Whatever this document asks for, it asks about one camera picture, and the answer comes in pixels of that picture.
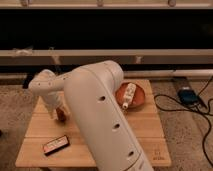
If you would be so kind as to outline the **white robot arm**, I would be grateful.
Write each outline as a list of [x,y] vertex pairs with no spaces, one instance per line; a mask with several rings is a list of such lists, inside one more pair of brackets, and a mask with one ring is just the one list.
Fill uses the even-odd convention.
[[114,61],[80,66],[53,76],[39,73],[29,89],[39,94],[63,91],[99,171],[154,171],[115,99],[124,73]]

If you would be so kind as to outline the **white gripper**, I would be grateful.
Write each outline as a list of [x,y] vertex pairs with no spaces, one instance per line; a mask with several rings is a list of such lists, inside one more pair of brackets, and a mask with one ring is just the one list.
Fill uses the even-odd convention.
[[42,95],[42,100],[48,110],[47,113],[49,115],[49,118],[52,120],[55,119],[54,112],[59,113],[65,111],[63,101],[58,93],[44,94]]

